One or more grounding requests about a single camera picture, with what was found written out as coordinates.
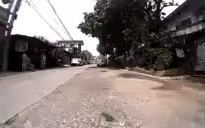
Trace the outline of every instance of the parked car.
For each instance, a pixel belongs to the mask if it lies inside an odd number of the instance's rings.
[[[82,65],[81,58],[72,58],[71,65],[72,66],[81,66]]]

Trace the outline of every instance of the pole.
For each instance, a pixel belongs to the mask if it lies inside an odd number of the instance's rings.
[[[20,9],[22,0],[13,0],[12,3],[9,5],[9,15],[7,19],[6,31],[4,33],[4,52],[3,52],[3,71],[7,71],[8,69],[8,53],[9,53],[9,46],[10,46],[10,37],[13,28],[13,23],[16,20],[17,12]]]

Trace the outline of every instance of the sky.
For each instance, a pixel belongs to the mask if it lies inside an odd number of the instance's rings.
[[[55,21],[56,16],[53,13],[47,0],[32,0],[38,7],[43,17],[57,30],[65,39],[69,39],[63,32],[62,26]],[[96,50],[98,40],[86,36],[77,28],[79,23],[83,21],[83,12],[92,12],[96,0],[50,0],[56,8],[57,13],[65,24],[74,40],[83,40],[83,50],[89,50],[93,55],[99,53]],[[182,4],[185,0],[175,0]],[[168,7],[164,12],[168,15],[176,7]],[[24,1],[18,12],[18,18],[14,22],[12,34],[22,34],[28,36],[43,36],[51,42],[61,40],[61,38],[38,16],[38,14]]]

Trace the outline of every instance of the concrete road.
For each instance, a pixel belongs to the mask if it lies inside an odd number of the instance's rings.
[[[0,77],[0,123],[39,101],[86,68],[57,68]]]
[[[88,68],[20,112],[11,128],[205,128],[205,86]]]

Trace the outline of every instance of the pedestrian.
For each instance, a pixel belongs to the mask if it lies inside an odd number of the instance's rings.
[[[41,69],[45,69],[46,67],[46,55],[44,53],[41,54]]]
[[[22,71],[25,72],[27,71],[27,55],[23,53],[21,60],[22,60]]]

